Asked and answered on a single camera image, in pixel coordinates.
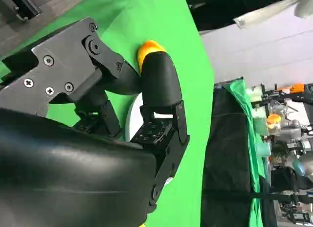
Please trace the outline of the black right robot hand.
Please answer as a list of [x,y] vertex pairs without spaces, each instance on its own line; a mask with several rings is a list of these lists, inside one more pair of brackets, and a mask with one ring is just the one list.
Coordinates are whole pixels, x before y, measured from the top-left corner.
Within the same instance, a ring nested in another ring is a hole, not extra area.
[[3,61],[3,227],[138,227],[177,172],[190,137],[170,55],[138,73],[96,31],[87,17]]

